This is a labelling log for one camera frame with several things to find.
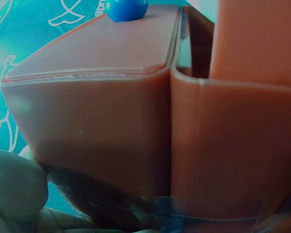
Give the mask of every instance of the orange plastic container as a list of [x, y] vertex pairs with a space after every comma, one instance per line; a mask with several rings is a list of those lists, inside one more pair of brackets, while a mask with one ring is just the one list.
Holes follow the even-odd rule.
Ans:
[[97, 17], [2, 80], [38, 161], [65, 196], [106, 228], [156, 227], [133, 213], [170, 195], [170, 64], [180, 7], [145, 18]]
[[250, 233], [291, 193], [291, 87], [209, 79], [213, 25], [187, 17], [171, 66], [171, 195], [213, 220], [187, 231]]

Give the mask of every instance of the human hand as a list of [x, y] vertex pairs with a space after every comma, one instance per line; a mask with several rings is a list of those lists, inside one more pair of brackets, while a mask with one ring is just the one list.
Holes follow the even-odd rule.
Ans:
[[0, 233], [121, 232], [96, 229], [92, 222], [44, 207], [47, 199], [46, 174], [30, 152], [18, 156], [0, 150]]

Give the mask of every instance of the blue patterned cloth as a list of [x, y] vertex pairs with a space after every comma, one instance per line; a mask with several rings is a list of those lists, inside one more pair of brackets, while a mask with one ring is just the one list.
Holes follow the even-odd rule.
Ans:
[[[55, 38], [104, 13], [105, 0], [0, 0], [0, 79]], [[150, 3], [186, 4], [184, 0]], [[20, 153], [26, 142], [0, 91], [0, 149]], [[48, 207], [75, 214], [49, 184]]]

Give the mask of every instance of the blue knob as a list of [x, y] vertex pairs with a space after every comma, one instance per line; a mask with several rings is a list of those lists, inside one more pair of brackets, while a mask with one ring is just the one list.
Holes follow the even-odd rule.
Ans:
[[105, 11], [114, 22], [125, 22], [143, 18], [148, 7], [148, 0], [105, 1]]

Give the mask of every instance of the box lid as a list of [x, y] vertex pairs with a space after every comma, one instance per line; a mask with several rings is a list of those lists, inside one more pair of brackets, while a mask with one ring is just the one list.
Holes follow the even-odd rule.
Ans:
[[143, 19], [123, 23], [102, 15], [42, 47], [11, 69], [4, 82], [159, 71], [170, 63], [179, 12], [177, 5], [151, 5]]

